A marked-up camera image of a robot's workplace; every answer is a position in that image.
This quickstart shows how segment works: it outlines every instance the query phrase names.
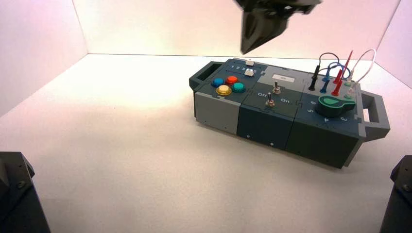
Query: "screw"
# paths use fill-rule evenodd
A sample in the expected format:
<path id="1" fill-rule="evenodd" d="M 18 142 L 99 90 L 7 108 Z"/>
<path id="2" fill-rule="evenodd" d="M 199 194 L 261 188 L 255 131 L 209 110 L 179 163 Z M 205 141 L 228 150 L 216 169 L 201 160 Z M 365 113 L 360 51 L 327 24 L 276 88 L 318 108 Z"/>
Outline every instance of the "screw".
<path id="1" fill-rule="evenodd" d="M 410 187 L 410 186 L 407 185 L 407 184 L 402 185 L 402 189 L 403 189 L 405 192 L 408 192 L 408 193 L 412 192 L 412 187 Z"/>
<path id="2" fill-rule="evenodd" d="M 16 186 L 17 186 L 18 189 L 21 189 L 22 187 L 26 186 L 26 182 L 20 181 L 20 182 L 17 183 Z"/>

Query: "blue push button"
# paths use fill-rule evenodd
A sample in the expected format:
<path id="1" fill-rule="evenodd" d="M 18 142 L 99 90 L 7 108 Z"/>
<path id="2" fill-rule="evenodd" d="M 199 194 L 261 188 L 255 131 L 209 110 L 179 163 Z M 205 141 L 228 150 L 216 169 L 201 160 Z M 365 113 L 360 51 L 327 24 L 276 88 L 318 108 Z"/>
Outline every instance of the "blue push button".
<path id="1" fill-rule="evenodd" d="M 233 92 L 236 92 L 236 93 L 243 93 L 245 91 L 245 88 L 244 88 L 243 83 L 235 83 L 232 86 L 232 90 Z"/>
<path id="2" fill-rule="evenodd" d="M 224 81 L 221 78 L 216 78 L 212 82 L 212 86 L 214 87 L 219 87 L 220 85 L 223 85 Z"/>

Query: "white button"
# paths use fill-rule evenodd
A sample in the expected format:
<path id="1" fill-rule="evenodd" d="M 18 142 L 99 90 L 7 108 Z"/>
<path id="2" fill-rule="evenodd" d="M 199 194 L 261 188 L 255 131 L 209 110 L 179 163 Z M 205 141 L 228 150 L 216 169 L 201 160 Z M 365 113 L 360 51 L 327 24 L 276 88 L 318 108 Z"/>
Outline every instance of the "white button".
<path id="1" fill-rule="evenodd" d="M 252 60 L 247 60 L 246 65 L 252 67 L 255 65 L 255 63 Z"/>
<path id="2" fill-rule="evenodd" d="M 246 71 L 245 71 L 245 75 L 252 77 L 252 76 L 253 76 L 253 74 L 254 74 L 254 72 L 253 72 L 253 70 L 252 70 L 252 69 L 246 69 Z"/>

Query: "teal push button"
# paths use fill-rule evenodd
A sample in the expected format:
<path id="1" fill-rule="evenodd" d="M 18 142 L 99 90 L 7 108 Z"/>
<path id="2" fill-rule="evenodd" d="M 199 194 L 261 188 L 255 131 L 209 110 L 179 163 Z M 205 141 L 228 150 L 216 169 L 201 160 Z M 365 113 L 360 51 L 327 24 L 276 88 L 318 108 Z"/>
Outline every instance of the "teal push button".
<path id="1" fill-rule="evenodd" d="M 232 90 L 233 92 L 236 92 L 236 93 L 243 93 L 245 91 L 245 87 L 243 83 L 235 83 L 232 86 Z"/>

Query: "red push button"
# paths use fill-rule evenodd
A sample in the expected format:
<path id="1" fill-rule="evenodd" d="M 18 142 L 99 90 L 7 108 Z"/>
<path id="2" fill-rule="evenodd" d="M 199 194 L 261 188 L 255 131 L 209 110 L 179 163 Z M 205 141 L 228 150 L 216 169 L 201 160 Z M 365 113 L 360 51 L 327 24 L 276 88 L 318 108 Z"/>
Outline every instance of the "red push button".
<path id="1" fill-rule="evenodd" d="M 236 77 L 236 76 L 229 76 L 229 77 L 227 77 L 227 79 L 226 79 L 226 84 L 227 85 L 233 85 L 233 84 L 235 84 L 235 83 L 237 83 L 238 82 L 238 78 Z"/>

